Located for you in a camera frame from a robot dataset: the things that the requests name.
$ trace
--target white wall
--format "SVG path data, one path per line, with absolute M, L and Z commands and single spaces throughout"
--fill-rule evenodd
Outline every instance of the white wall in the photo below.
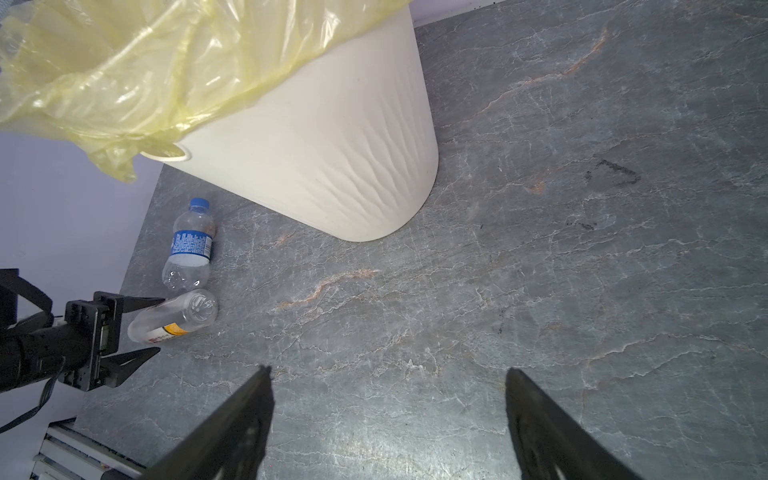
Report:
M 122 184 L 73 144 L 0 132 L 0 268 L 20 268 L 55 315 L 96 290 L 119 292 L 161 169 L 134 164 L 139 179 Z M 34 311 L 20 305 L 20 316 Z M 36 406 L 42 384 L 0 393 L 0 425 Z M 0 435 L 0 478 L 29 478 L 48 423 L 76 415 L 83 398 L 59 383 L 33 419 Z

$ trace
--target water bottle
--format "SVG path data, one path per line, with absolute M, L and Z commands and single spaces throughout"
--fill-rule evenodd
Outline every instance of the water bottle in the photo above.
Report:
M 197 289 L 141 310 L 128 326 L 128 338 L 138 343 L 157 343 L 209 326 L 219 306 L 208 290 Z
M 163 268 L 163 283 L 182 292 L 205 286 L 210 275 L 210 246 L 216 235 L 208 200 L 193 198 L 174 223 L 174 242 Z

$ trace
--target trash bag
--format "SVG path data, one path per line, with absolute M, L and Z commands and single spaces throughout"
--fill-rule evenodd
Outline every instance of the trash bag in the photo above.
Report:
M 34 0 L 0 27 L 0 128 L 72 141 L 135 180 L 133 156 L 173 152 L 409 0 Z

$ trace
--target bottle label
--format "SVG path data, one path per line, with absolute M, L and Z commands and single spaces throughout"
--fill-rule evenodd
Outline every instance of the bottle label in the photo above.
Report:
M 170 254 L 200 255 L 210 260 L 210 246 L 213 242 L 214 239 L 207 233 L 196 230 L 179 230 L 174 233 L 174 244 L 170 247 Z
M 152 343 L 163 342 L 168 339 L 172 339 L 175 336 L 182 336 L 189 333 L 185 329 L 179 327 L 176 323 L 162 326 L 159 329 L 151 330 L 147 333 L 147 341 Z

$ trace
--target blue bottle cap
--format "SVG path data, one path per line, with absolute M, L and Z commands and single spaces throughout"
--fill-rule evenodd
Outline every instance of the blue bottle cap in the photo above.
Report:
M 205 200 L 204 198 L 195 197 L 190 200 L 190 208 L 192 207 L 202 207 L 208 209 L 210 208 L 210 204 L 208 203 L 208 200 Z

